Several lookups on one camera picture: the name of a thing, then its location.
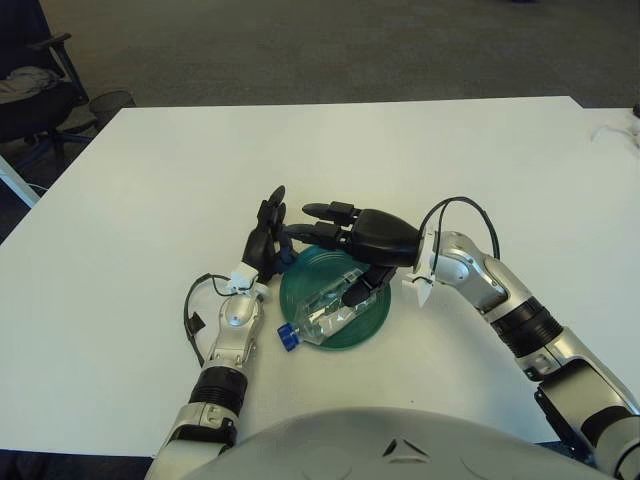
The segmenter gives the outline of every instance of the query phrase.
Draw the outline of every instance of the silver robot arm segment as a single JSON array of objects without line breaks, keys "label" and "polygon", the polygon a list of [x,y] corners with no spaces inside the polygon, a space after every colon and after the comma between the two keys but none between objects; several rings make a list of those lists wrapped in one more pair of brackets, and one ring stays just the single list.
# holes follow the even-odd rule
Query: silver robot arm segment
[{"label": "silver robot arm segment", "polygon": [[231,274],[227,291],[238,294],[220,307],[218,337],[147,480],[182,478],[234,445],[252,353],[263,323],[262,302],[268,296],[266,285],[255,281],[257,274],[244,263]]},{"label": "silver robot arm segment", "polygon": [[640,476],[640,407],[624,384],[561,326],[500,261],[469,237],[442,232],[435,280],[455,288],[496,331],[558,436],[598,468]]}]

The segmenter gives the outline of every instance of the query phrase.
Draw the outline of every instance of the black cable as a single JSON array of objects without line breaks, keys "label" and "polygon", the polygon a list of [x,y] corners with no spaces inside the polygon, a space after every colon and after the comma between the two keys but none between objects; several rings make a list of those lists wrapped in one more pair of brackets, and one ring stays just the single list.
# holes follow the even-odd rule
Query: black cable
[{"label": "black cable", "polygon": [[482,219],[484,220],[484,223],[487,226],[487,229],[489,230],[489,236],[491,237],[491,246],[493,248],[493,256],[494,258],[499,260],[500,259],[500,242],[498,241],[498,234],[496,233],[496,229],[493,226],[493,223],[491,223],[491,219],[489,218],[489,215],[487,215],[487,212],[485,212],[480,205],[478,205],[474,200],[472,200],[469,197],[462,197],[462,196],[450,197],[450,198],[445,198],[444,200],[438,202],[433,208],[431,208],[431,210],[427,212],[424,219],[422,220],[422,223],[420,224],[420,238],[422,238],[422,236],[424,235],[424,230],[427,226],[427,223],[429,222],[433,214],[437,212],[439,208],[442,208],[442,210],[440,211],[440,219],[438,221],[438,233],[436,237],[436,253],[433,259],[432,271],[435,272],[438,256],[440,254],[440,234],[442,231],[442,219],[444,216],[444,210],[450,203],[453,203],[453,202],[461,202],[461,203],[466,203],[467,205],[471,205],[473,208],[475,208],[478,211],[478,213],[480,213],[480,215],[482,216]]},{"label": "black cable", "polygon": [[438,265],[438,257],[440,256],[440,239],[442,238],[442,219],[444,217],[444,211],[447,209],[449,203],[445,203],[440,210],[440,218],[438,219],[438,232],[436,233],[436,254],[433,257],[433,267],[431,273],[436,272],[436,265]]},{"label": "black cable", "polygon": [[[196,357],[198,357],[198,363],[200,364],[200,366],[204,365],[204,358],[203,358],[202,354],[200,353],[200,350],[198,350],[198,345],[196,344],[196,333],[198,333],[198,330],[204,326],[204,322],[202,322],[202,319],[200,319],[200,317],[197,316],[198,315],[197,313],[194,313],[193,317],[189,317],[189,300],[191,299],[191,294],[195,291],[196,288],[198,288],[198,286],[200,286],[201,284],[203,284],[207,280],[211,280],[213,282],[214,290],[221,297],[231,297],[233,295],[237,295],[236,292],[234,292],[234,293],[222,293],[220,290],[218,290],[218,285],[216,284],[216,279],[229,281],[229,277],[225,277],[224,275],[216,275],[216,274],[212,274],[212,273],[205,273],[204,275],[202,275],[201,277],[198,277],[193,282],[193,284],[191,285],[191,288],[189,288],[189,292],[187,293],[187,297],[184,299],[184,310],[182,312],[182,317],[183,317],[183,322],[184,322],[184,330],[185,330],[185,332],[187,334],[187,340],[189,340],[189,343],[191,344],[191,348],[193,348],[193,351],[195,352]],[[193,327],[193,328],[197,328],[195,331],[193,331],[192,326],[190,325],[190,322],[192,322],[192,321],[199,321],[200,322],[199,328]]]}]

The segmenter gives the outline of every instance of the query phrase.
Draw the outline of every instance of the plastic water bottle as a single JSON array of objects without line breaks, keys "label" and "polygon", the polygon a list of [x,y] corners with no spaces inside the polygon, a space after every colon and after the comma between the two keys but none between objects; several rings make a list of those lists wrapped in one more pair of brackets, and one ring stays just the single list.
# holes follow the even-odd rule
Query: plastic water bottle
[{"label": "plastic water bottle", "polygon": [[280,340],[288,352],[301,341],[322,344],[369,309],[376,301],[377,293],[355,307],[342,303],[342,295],[360,275],[362,271],[354,268],[298,306],[294,321],[278,328]]}]

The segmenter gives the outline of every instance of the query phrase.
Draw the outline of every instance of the gray cloth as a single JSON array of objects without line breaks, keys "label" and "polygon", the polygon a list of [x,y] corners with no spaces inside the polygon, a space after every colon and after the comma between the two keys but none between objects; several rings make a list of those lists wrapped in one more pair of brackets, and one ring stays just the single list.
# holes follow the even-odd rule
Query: gray cloth
[{"label": "gray cloth", "polygon": [[0,80],[0,103],[17,102],[34,97],[60,82],[58,74],[38,67],[20,67]]}]

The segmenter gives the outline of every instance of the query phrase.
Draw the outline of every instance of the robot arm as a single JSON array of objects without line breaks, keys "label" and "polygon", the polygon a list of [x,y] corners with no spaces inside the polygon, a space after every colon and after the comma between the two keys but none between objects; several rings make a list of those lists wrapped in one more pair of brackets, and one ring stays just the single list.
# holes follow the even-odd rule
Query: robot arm
[{"label": "robot arm", "polygon": [[640,407],[624,384],[501,261],[480,252],[467,236],[442,232],[439,256],[436,280],[458,290],[525,375],[540,382],[535,399],[558,436],[583,458],[593,455],[609,475],[636,479]]},{"label": "robot arm", "polygon": [[[640,407],[613,373],[567,327],[561,326],[524,284],[498,259],[482,253],[467,236],[440,232],[425,247],[420,233],[403,220],[378,210],[359,210],[333,202],[311,204],[306,213],[318,222],[286,227],[291,237],[324,248],[341,249],[356,260],[385,268],[378,283],[363,275],[348,300],[362,301],[381,288],[397,267],[413,266],[410,281],[421,304],[435,282],[455,288],[509,347],[516,363],[540,382],[535,399],[558,436],[582,458],[624,480],[640,475]],[[342,226],[352,225],[350,231]],[[435,254],[438,262],[435,271]]]},{"label": "robot arm", "polygon": [[[231,272],[224,292],[219,292],[214,283],[216,291],[228,297],[220,307],[218,337],[209,353],[199,358],[202,370],[198,381],[147,472],[147,480],[182,478],[235,444],[252,353],[263,322],[262,302],[269,296],[266,284],[296,258],[291,240],[282,233],[286,212],[282,202],[284,194],[281,186],[268,200],[263,200],[258,224],[249,234],[242,262]],[[194,286],[205,278],[215,282],[215,277],[220,278],[205,275],[196,280]],[[195,334],[204,323],[197,315],[187,318],[188,300],[189,297],[185,305],[185,328],[198,352]]]}]

